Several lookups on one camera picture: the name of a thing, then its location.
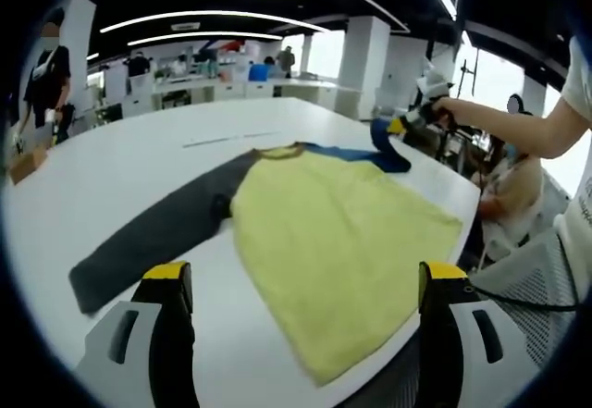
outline cardboard box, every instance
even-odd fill
[[[16,155],[10,165],[8,174],[14,184],[26,179],[39,168],[47,158],[47,149],[42,146],[35,147],[32,152]]]

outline white table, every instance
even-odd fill
[[[188,142],[261,132],[183,149]],[[24,301],[56,356],[73,368],[97,319],[82,315],[68,272],[115,230],[168,192],[253,147],[294,141],[373,150],[367,126],[293,98],[190,105],[90,130],[50,151],[17,187],[5,186],[4,218],[12,266]],[[457,216],[462,235],[479,198],[468,180],[401,142],[413,164],[396,174],[427,200]],[[195,354],[193,378],[203,408],[328,408],[371,379],[419,326],[413,315],[387,343],[328,385],[317,388],[242,267],[232,223],[180,258],[191,263]]]

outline black cable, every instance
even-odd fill
[[[567,304],[567,305],[558,305],[558,304],[543,304],[543,303],[534,303],[534,302],[526,302],[524,300],[516,300],[510,297],[504,297],[503,295],[498,295],[493,292],[489,292],[486,290],[482,290],[481,288],[476,287],[475,285],[471,285],[475,291],[486,295],[487,297],[497,300],[499,302],[515,304],[516,306],[522,306],[524,308],[530,309],[532,311],[547,311],[552,313],[571,313],[577,311],[578,309],[582,308],[582,304]]]

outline ceiling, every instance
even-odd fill
[[[375,15],[400,31],[397,21],[371,6],[364,0],[92,0],[96,5],[90,53],[104,57],[121,55],[129,51],[127,42],[173,33],[170,25],[180,22],[201,23],[200,31],[250,31],[269,32],[282,25],[266,19],[210,16],[177,19],[159,19],[131,25],[108,33],[100,33],[103,27],[120,21],[147,15],[184,10],[238,10],[276,15],[289,19],[307,20],[326,15],[345,14],[348,17]],[[430,38],[436,36],[444,43],[454,43],[458,32],[446,9],[439,0],[373,0],[384,7],[411,30],[411,36]],[[504,56],[529,70],[538,70],[542,77],[556,75],[552,69],[540,71],[540,59],[554,60],[559,66],[569,65],[569,53],[565,26],[551,0],[462,0],[459,5],[460,22],[463,20],[486,25],[507,35],[483,36],[470,32],[474,45],[484,47]],[[347,20],[340,19],[321,24],[329,29],[346,29]],[[294,28],[276,34],[302,33]],[[507,36],[517,40],[508,40]]]

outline dark gray sleeve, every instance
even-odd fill
[[[72,268],[80,310],[94,313],[140,280],[213,237],[232,197],[258,160],[251,151],[203,174],[135,217]]]

